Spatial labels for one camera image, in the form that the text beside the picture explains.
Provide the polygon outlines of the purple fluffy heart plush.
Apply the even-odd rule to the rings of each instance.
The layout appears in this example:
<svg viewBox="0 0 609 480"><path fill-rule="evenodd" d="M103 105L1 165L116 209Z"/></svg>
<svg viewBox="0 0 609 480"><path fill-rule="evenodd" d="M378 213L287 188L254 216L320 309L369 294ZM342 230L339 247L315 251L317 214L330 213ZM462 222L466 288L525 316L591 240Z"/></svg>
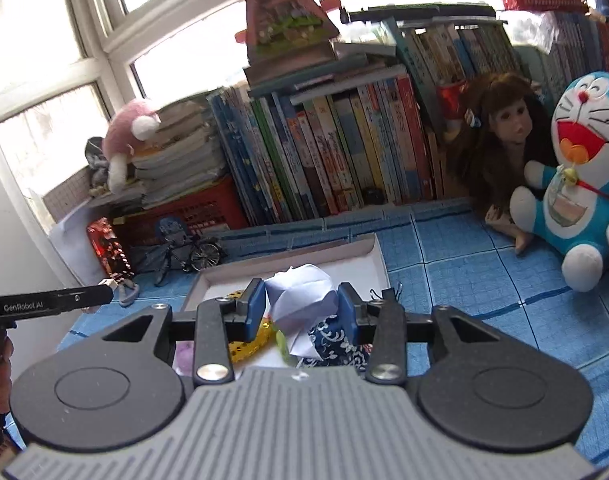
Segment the purple fluffy heart plush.
<svg viewBox="0 0 609 480"><path fill-rule="evenodd" d="M173 360L173 369L176 374L192 376L194 366L194 343L193 341L179 341L176 344Z"/></svg>

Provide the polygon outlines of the stack of flat books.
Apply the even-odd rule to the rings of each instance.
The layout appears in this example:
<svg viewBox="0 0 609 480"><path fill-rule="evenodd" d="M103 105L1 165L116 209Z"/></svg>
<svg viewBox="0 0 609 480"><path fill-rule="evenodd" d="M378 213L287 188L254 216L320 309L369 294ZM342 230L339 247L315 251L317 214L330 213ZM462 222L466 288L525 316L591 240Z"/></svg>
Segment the stack of flat books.
<svg viewBox="0 0 609 480"><path fill-rule="evenodd" d="M112 194L107 186L108 162L102 150L106 134L88 139L88 194L97 203L149 209L199 191L227 174L219 128L205 92L154 110L160 128L131 159L120 193Z"/></svg>

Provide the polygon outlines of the white paper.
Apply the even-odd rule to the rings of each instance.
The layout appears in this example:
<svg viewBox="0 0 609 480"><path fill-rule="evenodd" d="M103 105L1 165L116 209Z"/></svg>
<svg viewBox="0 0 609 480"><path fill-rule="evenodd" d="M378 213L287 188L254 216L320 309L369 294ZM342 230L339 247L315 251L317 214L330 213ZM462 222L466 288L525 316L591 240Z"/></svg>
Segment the white paper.
<svg viewBox="0 0 609 480"><path fill-rule="evenodd" d="M269 317L287 339L290 356L316 358L308 332L338 310L336 288L329 274L311 263L292 266L265 281Z"/></svg>

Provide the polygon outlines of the gold sequin bow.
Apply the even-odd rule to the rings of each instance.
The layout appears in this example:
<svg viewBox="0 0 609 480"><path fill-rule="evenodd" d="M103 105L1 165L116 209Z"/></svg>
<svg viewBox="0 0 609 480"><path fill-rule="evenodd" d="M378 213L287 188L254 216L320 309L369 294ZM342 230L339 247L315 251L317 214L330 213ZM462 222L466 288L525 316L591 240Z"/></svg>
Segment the gold sequin bow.
<svg viewBox="0 0 609 480"><path fill-rule="evenodd" d="M236 290L226 296L235 306L247 308L245 314L224 314L228 353L233 364L249 361L275 341L275 328L266 313L266 291L263 285L254 292Z"/></svg>

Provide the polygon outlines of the miniature black bicycle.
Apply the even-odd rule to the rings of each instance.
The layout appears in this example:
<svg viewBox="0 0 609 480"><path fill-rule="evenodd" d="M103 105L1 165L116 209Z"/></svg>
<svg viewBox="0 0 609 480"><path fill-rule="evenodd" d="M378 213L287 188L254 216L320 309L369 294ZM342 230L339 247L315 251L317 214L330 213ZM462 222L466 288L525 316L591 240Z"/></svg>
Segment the miniature black bicycle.
<svg viewBox="0 0 609 480"><path fill-rule="evenodd" d="M201 237L198 234L167 236L154 285L160 287L164 283L175 263L184 273L200 272L219 266L225 255L224 248L213 237Z"/></svg>

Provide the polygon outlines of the red plastic crate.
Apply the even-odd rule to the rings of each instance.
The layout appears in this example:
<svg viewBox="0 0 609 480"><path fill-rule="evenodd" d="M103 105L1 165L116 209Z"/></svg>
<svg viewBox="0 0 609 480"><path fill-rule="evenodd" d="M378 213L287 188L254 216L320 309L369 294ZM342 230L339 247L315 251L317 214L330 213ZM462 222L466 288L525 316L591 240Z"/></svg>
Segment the red plastic crate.
<svg viewBox="0 0 609 480"><path fill-rule="evenodd" d="M249 226L230 176L152 209L111 217L111 226L120 242L131 247L161 244L163 227L168 224L182 226L190 234Z"/></svg>

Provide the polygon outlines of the pink white mushroom plush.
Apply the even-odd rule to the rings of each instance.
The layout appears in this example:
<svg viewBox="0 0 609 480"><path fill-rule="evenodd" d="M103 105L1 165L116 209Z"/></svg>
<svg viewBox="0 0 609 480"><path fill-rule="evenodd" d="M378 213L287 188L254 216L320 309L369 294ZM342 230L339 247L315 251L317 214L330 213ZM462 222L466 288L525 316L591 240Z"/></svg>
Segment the pink white mushroom plush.
<svg viewBox="0 0 609 480"><path fill-rule="evenodd" d="M102 150L108 162L107 186L112 194L126 186L131 159L155 136L160 124L154 107L142 99L126 103L111 119Z"/></svg>

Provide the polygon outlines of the row of upright books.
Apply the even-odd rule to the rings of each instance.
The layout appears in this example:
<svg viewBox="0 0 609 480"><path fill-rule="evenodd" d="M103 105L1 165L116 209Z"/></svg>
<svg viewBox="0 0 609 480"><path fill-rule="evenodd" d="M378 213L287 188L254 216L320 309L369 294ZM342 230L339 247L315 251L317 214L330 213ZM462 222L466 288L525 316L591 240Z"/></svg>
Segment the row of upright books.
<svg viewBox="0 0 609 480"><path fill-rule="evenodd" d="M297 70L213 91L223 151L252 224L457 195L445 144L469 81L531 79L545 106L590 70L609 72L609 19L489 6L344 12L350 38Z"/></svg>

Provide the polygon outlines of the white cardboard box tray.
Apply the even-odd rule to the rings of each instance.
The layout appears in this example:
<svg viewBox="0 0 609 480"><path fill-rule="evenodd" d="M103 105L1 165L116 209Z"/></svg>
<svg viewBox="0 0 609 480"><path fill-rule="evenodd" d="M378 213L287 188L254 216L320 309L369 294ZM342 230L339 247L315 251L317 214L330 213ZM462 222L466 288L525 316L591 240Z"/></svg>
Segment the white cardboard box tray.
<svg viewBox="0 0 609 480"><path fill-rule="evenodd" d="M262 278L265 310L254 341L230 342L234 370L272 367L352 366L367 370L370 344L355 344L341 323L339 285L347 282L363 300L389 287L374 234L355 242L332 242L295 252L230 263L201 272L183 309L207 299L234 298L254 278Z"/></svg>

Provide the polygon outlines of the triangular diorama house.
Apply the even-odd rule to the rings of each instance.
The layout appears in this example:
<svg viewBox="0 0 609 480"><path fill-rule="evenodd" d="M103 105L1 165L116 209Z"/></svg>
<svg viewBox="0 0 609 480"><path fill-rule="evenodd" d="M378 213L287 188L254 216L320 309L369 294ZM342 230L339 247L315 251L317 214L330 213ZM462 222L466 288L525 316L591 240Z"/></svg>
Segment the triangular diorama house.
<svg viewBox="0 0 609 480"><path fill-rule="evenodd" d="M314 0L246 0L245 44L250 65L339 36Z"/></svg>

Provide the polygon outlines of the brown haired doll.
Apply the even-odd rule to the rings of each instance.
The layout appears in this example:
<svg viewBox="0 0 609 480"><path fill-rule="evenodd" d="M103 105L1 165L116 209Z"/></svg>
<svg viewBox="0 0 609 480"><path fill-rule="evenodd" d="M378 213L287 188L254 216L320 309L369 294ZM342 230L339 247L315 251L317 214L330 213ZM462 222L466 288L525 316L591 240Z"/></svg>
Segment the brown haired doll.
<svg viewBox="0 0 609 480"><path fill-rule="evenodd" d="M518 254L533 236L510 214L515 188L526 183L526 162L556 162L551 117L531 81L515 73L480 75L461 96L464 116L460 131L448 145L450 174L491 229L510 237Z"/></svg>

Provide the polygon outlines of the green scrunchie with pink bow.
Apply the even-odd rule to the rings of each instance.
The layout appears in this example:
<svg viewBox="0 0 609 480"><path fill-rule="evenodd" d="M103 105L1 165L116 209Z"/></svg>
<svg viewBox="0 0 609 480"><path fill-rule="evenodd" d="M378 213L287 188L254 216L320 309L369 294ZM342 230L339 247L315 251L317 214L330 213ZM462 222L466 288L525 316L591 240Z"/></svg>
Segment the green scrunchie with pink bow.
<svg viewBox="0 0 609 480"><path fill-rule="evenodd" d="M275 342L276 342L278 351L280 351L280 356L282 357L283 361L285 363L289 363L290 362L290 353L288 350L287 339L280 330L277 330L275 332Z"/></svg>

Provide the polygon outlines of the blue Doraemon plush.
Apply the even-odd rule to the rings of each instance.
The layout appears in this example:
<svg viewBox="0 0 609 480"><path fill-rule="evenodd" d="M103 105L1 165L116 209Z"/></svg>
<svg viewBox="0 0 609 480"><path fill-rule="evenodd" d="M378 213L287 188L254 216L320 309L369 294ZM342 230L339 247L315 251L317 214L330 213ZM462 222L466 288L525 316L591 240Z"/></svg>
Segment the blue Doraemon plush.
<svg viewBox="0 0 609 480"><path fill-rule="evenodd" d="M531 160L525 186L510 201L521 231L563 255L568 287L589 292L609 255L609 73L573 81L554 109L551 138L556 167Z"/></svg>

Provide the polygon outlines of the black binder clip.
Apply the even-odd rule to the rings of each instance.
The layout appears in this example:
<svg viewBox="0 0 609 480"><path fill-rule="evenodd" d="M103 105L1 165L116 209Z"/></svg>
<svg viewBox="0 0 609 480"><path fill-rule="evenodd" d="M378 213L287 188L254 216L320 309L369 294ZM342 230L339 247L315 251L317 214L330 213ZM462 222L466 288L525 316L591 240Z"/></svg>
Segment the black binder clip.
<svg viewBox="0 0 609 480"><path fill-rule="evenodd" d="M372 302L400 302L400 298L403 292L403 284L399 282L396 286L382 289L378 292L372 288L370 290L370 296Z"/></svg>

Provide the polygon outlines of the navy floral scrunchie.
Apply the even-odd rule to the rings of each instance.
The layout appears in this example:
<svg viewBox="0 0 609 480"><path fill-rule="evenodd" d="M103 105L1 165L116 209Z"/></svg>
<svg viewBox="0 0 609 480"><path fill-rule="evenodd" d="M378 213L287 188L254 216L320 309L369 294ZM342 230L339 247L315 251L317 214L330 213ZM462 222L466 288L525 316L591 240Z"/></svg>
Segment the navy floral scrunchie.
<svg viewBox="0 0 609 480"><path fill-rule="evenodd" d="M359 375L367 371L372 346L352 344L336 315L318 322L309 330L308 336L318 356L302 358L301 367L351 366Z"/></svg>

